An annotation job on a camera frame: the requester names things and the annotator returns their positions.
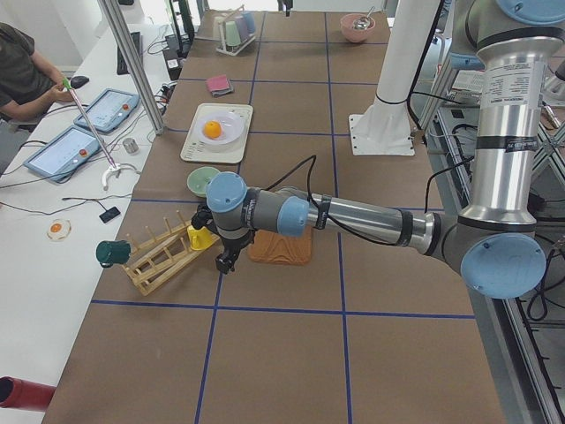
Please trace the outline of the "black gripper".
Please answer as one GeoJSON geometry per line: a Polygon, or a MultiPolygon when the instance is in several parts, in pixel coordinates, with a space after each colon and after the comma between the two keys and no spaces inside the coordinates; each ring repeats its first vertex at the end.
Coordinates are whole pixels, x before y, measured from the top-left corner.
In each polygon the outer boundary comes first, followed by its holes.
{"type": "Polygon", "coordinates": [[[239,254],[254,242],[255,230],[241,228],[236,231],[222,230],[214,221],[212,211],[204,203],[200,203],[192,216],[192,227],[195,230],[206,228],[220,237],[223,252],[215,258],[216,268],[224,275],[235,271],[239,254]]]}
{"type": "Polygon", "coordinates": [[[282,9],[284,10],[286,16],[290,16],[293,4],[293,0],[282,0],[282,9]]]}

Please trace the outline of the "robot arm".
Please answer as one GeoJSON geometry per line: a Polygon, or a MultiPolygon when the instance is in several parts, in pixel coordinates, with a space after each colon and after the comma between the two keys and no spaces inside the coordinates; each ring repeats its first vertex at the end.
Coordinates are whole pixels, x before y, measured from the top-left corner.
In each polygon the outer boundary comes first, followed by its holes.
{"type": "Polygon", "coordinates": [[[561,1],[460,1],[452,57],[484,66],[469,204],[457,216],[415,215],[294,188],[248,186],[222,172],[192,218],[224,247],[216,258],[231,272],[258,230],[298,237],[305,228],[334,228],[382,246],[408,246],[444,261],[466,285],[493,299],[534,289],[546,257],[527,208],[538,147],[548,59],[564,42],[561,1]]]}

